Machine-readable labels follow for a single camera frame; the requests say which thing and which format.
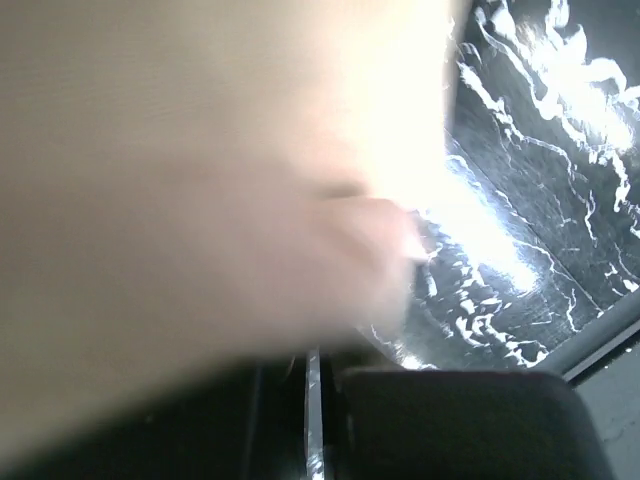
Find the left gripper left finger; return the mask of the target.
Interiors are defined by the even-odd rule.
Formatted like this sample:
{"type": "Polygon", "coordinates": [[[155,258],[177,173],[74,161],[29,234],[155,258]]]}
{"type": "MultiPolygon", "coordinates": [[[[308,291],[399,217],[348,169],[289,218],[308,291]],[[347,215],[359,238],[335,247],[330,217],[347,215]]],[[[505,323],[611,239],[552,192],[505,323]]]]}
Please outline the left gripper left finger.
{"type": "Polygon", "coordinates": [[[302,479],[304,362],[253,364],[149,405],[4,479],[302,479]]]}

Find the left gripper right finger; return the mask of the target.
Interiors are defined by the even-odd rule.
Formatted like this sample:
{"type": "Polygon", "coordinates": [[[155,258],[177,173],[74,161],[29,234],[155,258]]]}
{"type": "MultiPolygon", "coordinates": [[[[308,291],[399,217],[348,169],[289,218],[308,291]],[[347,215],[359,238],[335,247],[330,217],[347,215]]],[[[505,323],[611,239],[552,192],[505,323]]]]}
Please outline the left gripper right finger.
{"type": "Polygon", "coordinates": [[[541,372],[353,369],[338,479],[612,479],[581,398],[541,372]]]}

